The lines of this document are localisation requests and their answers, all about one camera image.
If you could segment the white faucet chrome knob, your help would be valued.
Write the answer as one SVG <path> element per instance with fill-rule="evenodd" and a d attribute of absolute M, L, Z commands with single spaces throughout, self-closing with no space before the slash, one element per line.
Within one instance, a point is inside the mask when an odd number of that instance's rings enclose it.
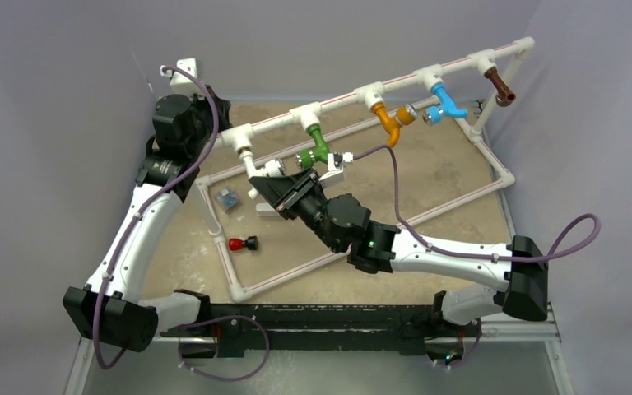
<path fill-rule="evenodd" d="M 286 174 L 286 166 L 282 159 L 271 158 L 261 165 L 257 165 L 254 160 L 253 151 L 244 147 L 238 151 L 239 159 L 243 162 L 245 173 L 251 179 L 252 177 L 278 177 Z"/>

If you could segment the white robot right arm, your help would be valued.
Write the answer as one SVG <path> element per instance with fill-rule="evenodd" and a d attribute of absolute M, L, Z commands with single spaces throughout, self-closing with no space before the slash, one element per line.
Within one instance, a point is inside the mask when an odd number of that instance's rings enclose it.
<path fill-rule="evenodd" d="M 548 318 L 548 263 L 528 237 L 471 244 L 415 236 L 373 220 L 350 193 L 327 197 L 314 170 L 252 176 L 249 182 L 279 216 L 302 220 L 331 252 L 346 254 L 362 272 L 423 272 L 471 282 L 466 290 L 436 294 L 429 323 L 438 334 L 498 312 L 529 322 Z"/>

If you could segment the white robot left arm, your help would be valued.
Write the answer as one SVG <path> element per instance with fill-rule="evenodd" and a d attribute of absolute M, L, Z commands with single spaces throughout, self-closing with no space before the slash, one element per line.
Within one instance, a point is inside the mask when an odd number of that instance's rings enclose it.
<path fill-rule="evenodd" d="M 63 307 L 78 332 L 127 351 L 145 350 L 169 329 L 157 306 L 141 302 L 151 259 L 170 220 L 186 200 L 199 170 L 193 167 L 213 130 L 231 128 L 231 103 L 216 95 L 160 98 L 152 117 L 132 201 L 109 251 L 82 288 L 69 287 Z"/>

